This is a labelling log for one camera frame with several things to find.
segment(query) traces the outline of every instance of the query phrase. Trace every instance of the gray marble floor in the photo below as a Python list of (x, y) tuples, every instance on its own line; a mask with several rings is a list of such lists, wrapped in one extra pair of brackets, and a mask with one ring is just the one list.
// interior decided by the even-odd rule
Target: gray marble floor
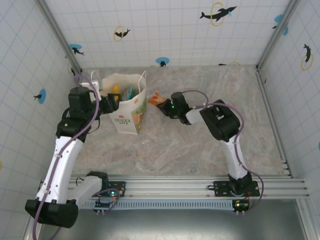
[[(169, 98), (173, 92), (200, 90), (210, 102), (222, 99), (245, 118), (240, 145), (247, 166), (261, 175), (281, 175), (281, 159), (253, 66), (132, 67), (100, 69), (112, 73), (142, 74), (147, 70), (147, 98), (155, 92)], [(199, 93), (185, 93), (190, 106), (201, 105)], [(147, 104), (140, 134), (117, 133), (108, 115), (99, 130), (89, 134), (73, 174), (102, 171), (126, 175), (225, 175), (227, 162), (221, 143), (204, 123), (183, 125)]]

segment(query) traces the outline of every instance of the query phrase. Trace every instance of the white paper bag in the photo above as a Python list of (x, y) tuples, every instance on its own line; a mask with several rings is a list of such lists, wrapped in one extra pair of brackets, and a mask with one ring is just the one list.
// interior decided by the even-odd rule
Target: white paper bag
[(119, 109), (108, 114), (117, 131), (121, 134), (138, 135), (140, 132), (147, 106), (146, 75), (147, 71), (144, 71), (142, 75), (113, 73), (102, 79), (103, 90), (100, 91), (102, 96), (111, 93), (115, 84), (119, 84), (119, 93), (121, 95), (124, 94), (130, 85), (132, 85), (132, 91), (138, 93), (128, 101), (121, 101)]

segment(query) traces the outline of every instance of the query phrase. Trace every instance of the metal frame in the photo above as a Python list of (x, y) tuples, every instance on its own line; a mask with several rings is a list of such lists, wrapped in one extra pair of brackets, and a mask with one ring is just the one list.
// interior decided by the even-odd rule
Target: metal frame
[[(72, 176), (68, 190), (76, 187), (76, 178)], [(263, 199), (309, 199), (309, 191), (302, 178), (279, 178), (263, 176)], [(109, 175), (110, 181), (125, 181), (125, 197), (123, 200), (236, 200), (238, 197), (215, 197), (208, 186), (213, 181), (228, 181), (226, 176), (132, 176)]]
[(260, 60), (257, 64), (258, 72), (260, 72), (260, 70), (266, 64), (270, 54), (272, 53), (273, 49), (276, 46), (279, 38), (281, 37), (281, 35), (285, 31), (286, 27), (288, 26), (289, 20), (291, 19), (292, 15), (294, 14), (300, 1), (301, 0), (291, 0), (289, 2), (289, 5), (287, 6), (286, 10), (284, 11), (284, 13), (282, 15), (281, 21), (276, 26), (275, 32), (274, 32), (273, 36), (271, 37), (270, 41), (268, 42), (268, 44), (262, 54), (262, 57), (260, 58)]
[(273, 131), (275, 142), (276, 142), (276, 145), (277, 145), (280, 157), (281, 157), (281, 164), (282, 164), (284, 174), (293, 178), (292, 171), (290, 169), (290, 165), (288, 164), (288, 158), (287, 158), (287, 154), (285, 151), (285, 147), (284, 147), (284, 144), (283, 144), (282, 139), (280, 137), (280, 133), (279, 133), (279, 130), (277, 127), (276, 119), (275, 119), (275, 116), (274, 116), (273, 111), (271, 109), (270, 101), (269, 101), (268, 94), (267, 94), (265, 85), (263, 83), (261, 74), (259, 72), (256, 72), (255, 75), (256, 75), (256, 80), (259, 84), (259, 88), (260, 88), (260, 91), (262, 94), (262, 99), (263, 99), (263, 102), (264, 102), (264, 105), (266, 108), (266, 112), (268, 114), (268, 118), (269, 118), (269, 121), (271, 124), (271, 128)]
[(56, 36), (60, 46), (62, 47), (64, 53), (66, 54), (66, 57), (68, 58), (72, 69), (76, 74), (81, 73), (81, 68), (76, 60), (74, 53), (69, 47), (68, 42), (66, 41), (63, 33), (61, 32), (56, 20), (54, 19), (54, 16), (52, 15), (48, 5), (46, 4), (45, 0), (35, 0), (35, 3), (39, 7), (42, 15), (44, 16), (45, 20), (47, 21), (48, 25), (50, 26), (51, 30), (53, 31), (54, 35)]
[(297, 199), (296, 204), (300, 213), (301, 224), (303, 225), (306, 239), (319, 240), (306, 200)]

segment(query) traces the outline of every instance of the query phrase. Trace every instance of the bag handle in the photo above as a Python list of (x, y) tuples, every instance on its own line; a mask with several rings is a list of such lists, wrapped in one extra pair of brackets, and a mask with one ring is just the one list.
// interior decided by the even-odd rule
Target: bag handle
[(141, 75), (141, 77), (139, 78), (139, 81), (138, 81), (139, 94), (141, 93), (140, 80), (142, 79), (143, 76), (144, 76), (144, 79), (147, 78), (147, 71), (146, 71), (146, 70), (142, 73), (142, 75)]
[(98, 73), (96, 70), (93, 70), (93, 71), (91, 72), (91, 81), (92, 81), (92, 74), (93, 74), (94, 72), (98, 75), (98, 78), (101, 79), (100, 76), (99, 76), (99, 73)]

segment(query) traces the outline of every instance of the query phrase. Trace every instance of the orange snack bag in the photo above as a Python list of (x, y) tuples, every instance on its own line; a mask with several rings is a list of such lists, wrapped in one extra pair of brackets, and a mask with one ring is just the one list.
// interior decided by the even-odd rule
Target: orange snack bag
[(157, 106), (158, 104), (162, 104), (166, 98), (161, 96), (158, 92), (156, 92), (149, 100), (148, 102), (151, 103), (154, 106)]

